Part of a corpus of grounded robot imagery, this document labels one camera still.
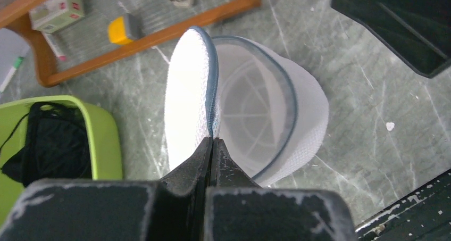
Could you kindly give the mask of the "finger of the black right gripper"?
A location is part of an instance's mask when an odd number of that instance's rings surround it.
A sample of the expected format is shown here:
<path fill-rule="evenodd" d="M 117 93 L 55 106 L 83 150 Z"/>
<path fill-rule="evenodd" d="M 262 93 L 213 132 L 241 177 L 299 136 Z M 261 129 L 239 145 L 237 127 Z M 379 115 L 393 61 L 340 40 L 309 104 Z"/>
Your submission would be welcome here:
<path fill-rule="evenodd" d="M 450 67 L 450 0 L 331 0 L 416 74 L 432 79 Z"/>

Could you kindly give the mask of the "orange wooden shelf rack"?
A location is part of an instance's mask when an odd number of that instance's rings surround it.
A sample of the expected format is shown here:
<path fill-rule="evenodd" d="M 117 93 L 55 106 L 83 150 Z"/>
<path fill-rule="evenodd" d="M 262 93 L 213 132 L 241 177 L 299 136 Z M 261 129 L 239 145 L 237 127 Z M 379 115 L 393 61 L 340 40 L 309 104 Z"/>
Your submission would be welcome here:
<path fill-rule="evenodd" d="M 30 46 L 35 60 L 38 82 L 44 87 L 54 87 L 82 74 L 129 57 L 166 41 L 179 38 L 192 26 L 208 26 L 259 7 L 261 0 L 232 0 L 199 15 L 176 23 L 160 31 L 128 43 L 111 52 L 76 65 L 62 72 L 57 70 L 56 58 L 44 36 L 31 27 L 28 12 L 46 0 L 15 0 L 1 9 L 1 28 L 8 28 L 21 36 Z"/>

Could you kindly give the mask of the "white green small box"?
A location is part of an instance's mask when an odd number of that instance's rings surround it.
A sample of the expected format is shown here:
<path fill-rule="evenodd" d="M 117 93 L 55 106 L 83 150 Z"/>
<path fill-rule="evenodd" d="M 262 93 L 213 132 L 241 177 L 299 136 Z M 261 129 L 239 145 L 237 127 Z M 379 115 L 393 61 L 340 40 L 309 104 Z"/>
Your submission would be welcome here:
<path fill-rule="evenodd" d="M 47 0 L 29 11 L 32 29 L 48 34 L 61 30 L 84 16 L 83 0 Z"/>

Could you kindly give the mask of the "green plastic basin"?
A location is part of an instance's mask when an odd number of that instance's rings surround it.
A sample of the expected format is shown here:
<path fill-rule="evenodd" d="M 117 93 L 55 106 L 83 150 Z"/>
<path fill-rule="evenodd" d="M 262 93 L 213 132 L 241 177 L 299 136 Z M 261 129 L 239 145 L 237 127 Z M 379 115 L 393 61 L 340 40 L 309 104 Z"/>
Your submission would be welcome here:
<path fill-rule="evenodd" d="M 5 145 L 1 150 L 1 164 L 24 146 L 27 122 L 20 119 L 35 102 L 54 102 L 77 107 L 88 132 L 92 178 L 123 178 L 119 133 L 114 118 L 105 109 L 70 95 L 32 97 L 1 104 L 1 143 Z"/>

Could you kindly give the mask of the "yellow grey eraser block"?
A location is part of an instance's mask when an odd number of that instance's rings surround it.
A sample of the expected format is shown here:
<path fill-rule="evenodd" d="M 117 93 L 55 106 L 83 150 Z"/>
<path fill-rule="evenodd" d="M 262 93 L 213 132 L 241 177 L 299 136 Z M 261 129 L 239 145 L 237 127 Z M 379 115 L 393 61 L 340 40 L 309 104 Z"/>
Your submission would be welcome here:
<path fill-rule="evenodd" d="M 126 13 L 110 22 L 107 34 L 110 43 L 121 46 L 141 38 L 139 22 L 130 13 Z"/>

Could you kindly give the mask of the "green white marker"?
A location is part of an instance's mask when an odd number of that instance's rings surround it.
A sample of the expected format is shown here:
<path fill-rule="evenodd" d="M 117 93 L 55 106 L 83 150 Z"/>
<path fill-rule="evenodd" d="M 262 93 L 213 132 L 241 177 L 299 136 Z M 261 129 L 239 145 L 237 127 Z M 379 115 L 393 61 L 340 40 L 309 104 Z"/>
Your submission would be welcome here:
<path fill-rule="evenodd" d="M 14 74 L 16 73 L 17 69 L 22 64 L 24 58 L 25 58 L 24 56 L 17 57 L 17 59 L 15 60 L 13 65 L 10 67 L 10 69 L 6 73 L 6 76 L 1 81 L 1 93 L 3 93 L 4 90 L 7 88 L 8 84 L 10 83 L 10 81 L 11 81 L 12 77 L 14 76 Z"/>

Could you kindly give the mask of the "white mesh laundry bag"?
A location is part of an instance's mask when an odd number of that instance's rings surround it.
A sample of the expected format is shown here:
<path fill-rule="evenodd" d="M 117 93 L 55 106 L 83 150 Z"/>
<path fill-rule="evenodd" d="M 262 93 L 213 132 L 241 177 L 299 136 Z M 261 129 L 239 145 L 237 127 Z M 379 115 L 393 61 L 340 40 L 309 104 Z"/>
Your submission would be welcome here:
<path fill-rule="evenodd" d="M 164 102 L 170 170 L 203 138 L 220 138 L 233 161 L 266 187 L 314 158 L 328 120 L 319 82 L 264 45 L 190 27 L 174 48 Z"/>

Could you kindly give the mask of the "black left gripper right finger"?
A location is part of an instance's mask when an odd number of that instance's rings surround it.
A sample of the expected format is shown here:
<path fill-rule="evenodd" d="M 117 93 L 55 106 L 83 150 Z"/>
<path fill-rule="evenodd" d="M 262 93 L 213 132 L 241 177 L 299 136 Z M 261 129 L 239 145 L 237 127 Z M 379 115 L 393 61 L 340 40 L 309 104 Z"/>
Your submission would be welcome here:
<path fill-rule="evenodd" d="M 205 194 L 204 240 L 357 240 L 350 210 L 337 193 L 257 185 L 213 141 Z"/>

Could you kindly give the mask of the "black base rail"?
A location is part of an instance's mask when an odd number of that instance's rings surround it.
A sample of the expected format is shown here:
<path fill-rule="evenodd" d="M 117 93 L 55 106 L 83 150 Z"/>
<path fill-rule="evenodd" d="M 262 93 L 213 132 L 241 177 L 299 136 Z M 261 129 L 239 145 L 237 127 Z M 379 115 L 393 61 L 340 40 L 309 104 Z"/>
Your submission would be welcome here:
<path fill-rule="evenodd" d="M 450 170 L 363 222 L 358 240 L 450 240 Z"/>

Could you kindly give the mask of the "black bra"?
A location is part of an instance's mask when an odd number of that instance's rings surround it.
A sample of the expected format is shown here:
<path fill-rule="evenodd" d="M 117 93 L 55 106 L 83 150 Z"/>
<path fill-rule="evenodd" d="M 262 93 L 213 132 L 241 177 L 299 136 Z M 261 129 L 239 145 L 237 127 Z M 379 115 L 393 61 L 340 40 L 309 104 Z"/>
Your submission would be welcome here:
<path fill-rule="evenodd" d="M 53 102 L 36 102 L 27 120 L 24 146 L 1 167 L 23 187 L 45 179 L 92 178 L 88 134 L 81 111 Z"/>

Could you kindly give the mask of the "pink white marker pen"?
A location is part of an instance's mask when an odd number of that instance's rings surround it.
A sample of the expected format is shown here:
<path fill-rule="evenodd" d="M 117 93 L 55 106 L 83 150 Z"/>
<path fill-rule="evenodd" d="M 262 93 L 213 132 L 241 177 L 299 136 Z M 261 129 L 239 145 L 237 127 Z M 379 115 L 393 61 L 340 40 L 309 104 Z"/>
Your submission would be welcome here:
<path fill-rule="evenodd" d="M 53 51 L 54 55 L 62 62 L 65 62 L 67 60 L 66 54 L 62 50 L 62 46 L 60 42 L 52 35 L 45 32 L 41 33 L 45 40 L 47 41 L 48 45 L 50 46 L 51 50 Z"/>

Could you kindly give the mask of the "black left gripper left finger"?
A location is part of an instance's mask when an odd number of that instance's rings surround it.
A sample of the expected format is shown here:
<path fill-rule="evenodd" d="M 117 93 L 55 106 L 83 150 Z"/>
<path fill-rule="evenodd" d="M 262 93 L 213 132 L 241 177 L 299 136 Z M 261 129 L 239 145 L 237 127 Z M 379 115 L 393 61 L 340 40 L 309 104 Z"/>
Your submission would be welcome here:
<path fill-rule="evenodd" d="M 1 240 L 202 240 L 213 144 L 204 138 L 157 181 L 35 181 L 1 226 Z"/>

